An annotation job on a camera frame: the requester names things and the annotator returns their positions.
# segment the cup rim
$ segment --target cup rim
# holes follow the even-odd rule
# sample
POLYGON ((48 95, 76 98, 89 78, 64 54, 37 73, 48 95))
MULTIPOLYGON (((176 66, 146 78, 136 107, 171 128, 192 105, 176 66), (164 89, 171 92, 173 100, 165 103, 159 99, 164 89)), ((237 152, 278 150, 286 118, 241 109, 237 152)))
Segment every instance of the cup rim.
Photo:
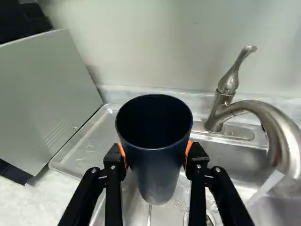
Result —
POLYGON ((132 146, 132 147, 134 147, 134 148, 137 148, 137 149, 143 149, 143 150, 146 150, 146 151, 159 151, 159 150, 167 149, 167 148, 170 148, 170 147, 172 147, 172 146, 174 146, 174 145, 179 144, 180 142, 182 142, 183 138, 185 138, 185 137, 187 136, 188 133, 189 133, 189 134, 191 133, 192 125, 193 125, 193 115, 192 115, 192 112, 191 112, 190 108, 188 107, 188 105, 187 105, 185 102, 183 102, 182 100, 180 100, 180 99, 178 99, 178 98, 176 98, 176 97, 170 96, 170 95, 166 95, 166 94, 146 94, 146 95, 140 95, 140 96, 134 97, 134 98, 130 99, 129 101, 127 101, 126 103, 124 103, 124 104, 122 105, 122 107, 121 107, 121 108, 119 109, 119 111, 117 112, 116 119, 115 119, 115 129, 116 129, 116 131, 117 131, 117 133, 118 133, 118 136, 119 136, 122 140, 126 141, 126 143, 127 143, 128 145, 130 145, 130 146, 132 146), (128 142, 126 139, 124 139, 123 136, 120 134, 118 128, 117 128, 117 119, 118 119, 118 115, 119 115, 119 113, 120 113, 120 110, 123 108, 123 106, 125 106, 127 103, 129 103, 129 102, 132 101, 132 100, 136 100, 136 99, 144 98, 144 97, 150 97, 150 96, 164 96, 164 97, 170 97, 170 98, 176 99, 177 101, 180 101, 180 102, 188 109, 188 112, 189 112, 189 115, 190 115, 190 119, 191 119, 191 121, 190 121, 190 126, 189 126, 189 130, 188 130, 188 131, 184 134, 184 136, 182 136, 179 140, 177 140, 176 142, 174 142, 174 143, 172 143, 172 144, 170 144, 170 145, 167 145, 167 146, 164 146, 164 147, 159 147, 159 148, 146 148, 146 147, 140 147, 140 146, 134 145, 134 144, 128 142))

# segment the black bracket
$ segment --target black bracket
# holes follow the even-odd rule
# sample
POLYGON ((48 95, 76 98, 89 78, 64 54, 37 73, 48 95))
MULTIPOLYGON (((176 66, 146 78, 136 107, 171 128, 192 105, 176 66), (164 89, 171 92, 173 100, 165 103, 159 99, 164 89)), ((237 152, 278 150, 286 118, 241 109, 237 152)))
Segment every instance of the black bracket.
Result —
POLYGON ((59 226, 89 225, 99 195, 106 187, 106 226, 122 226, 120 182, 127 169, 118 144, 114 144, 103 159, 104 169, 88 169, 71 198, 59 226))
POLYGON ((225 226, 254 226, 229 175, 222 167, 207 167, 210 158, 198 142, 192 143, 185 158, 186 177, 191 180, 188 226, 206 225, 205 187, 213 194, 225 226))

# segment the faucet handle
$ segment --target faucet handle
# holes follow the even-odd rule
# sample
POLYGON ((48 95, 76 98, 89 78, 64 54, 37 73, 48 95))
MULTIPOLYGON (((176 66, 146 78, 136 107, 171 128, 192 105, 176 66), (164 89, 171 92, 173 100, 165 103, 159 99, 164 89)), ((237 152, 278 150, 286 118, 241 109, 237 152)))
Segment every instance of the faucet handle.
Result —
POLYGON ((238 70, 243 60, 257 50, 256 46, 245 46, 228 72, 218 83, 217 91, 225 95, 234 95, 238 88, 238 70))

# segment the faucet base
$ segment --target faucet base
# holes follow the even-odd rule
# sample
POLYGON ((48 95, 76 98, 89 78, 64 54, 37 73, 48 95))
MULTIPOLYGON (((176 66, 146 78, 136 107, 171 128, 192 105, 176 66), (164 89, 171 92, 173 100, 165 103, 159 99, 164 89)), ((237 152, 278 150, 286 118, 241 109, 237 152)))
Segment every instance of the faucet base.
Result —
POLYGON ((194 121, 192 133, 206 135, 210 137, 220 137, 232 140, 254 140, 255 134, 247 128, 225 124, 221 132, 212 133, 205 129, 203 121, 194 121))

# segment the sink drain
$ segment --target sink drain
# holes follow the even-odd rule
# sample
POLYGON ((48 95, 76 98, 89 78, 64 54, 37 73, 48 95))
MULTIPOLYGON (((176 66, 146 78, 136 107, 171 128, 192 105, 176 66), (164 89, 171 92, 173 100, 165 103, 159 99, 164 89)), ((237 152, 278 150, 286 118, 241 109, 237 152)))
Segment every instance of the sink drain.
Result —
POLYGON ((214 226, 212 218, 213 218, 212 215, 211 215, 211 217, 210 217, 210 216, 207 214, 206 226, 214 226))
MULTIPOLYGON (((207 213, 206 226, 215 226, 215 219, 213 215, 209 211, 207 211, 206 213, 207 213)), ((183 226, 188 225, 188 217, 189 217, 189 212, 186 211, 183 215, 183 226)))

